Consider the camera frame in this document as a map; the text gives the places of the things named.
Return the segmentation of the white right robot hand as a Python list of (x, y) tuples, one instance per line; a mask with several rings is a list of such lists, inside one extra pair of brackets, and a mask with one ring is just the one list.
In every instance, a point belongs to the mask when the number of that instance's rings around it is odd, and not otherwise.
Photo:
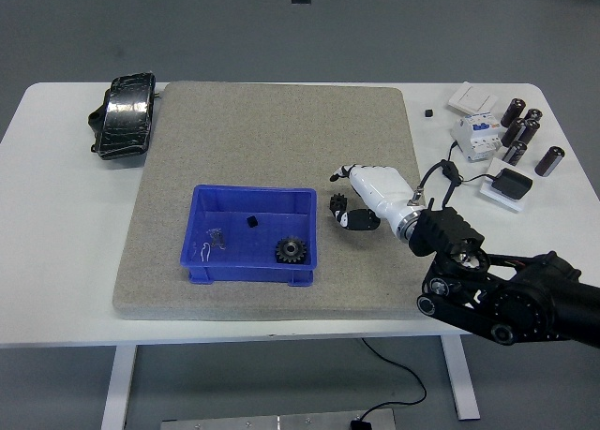
[(331, 182), (347, 178), (353, 190), (363, 200), (364, 209), (348, 210), (347, 198), (335, 194), (329, 209), (346, 230), (375, 230), (386, 220), (399, 240), (408, 241), (423, 209), (419, 196), (392, 167), (344, 165), (330, 177)]

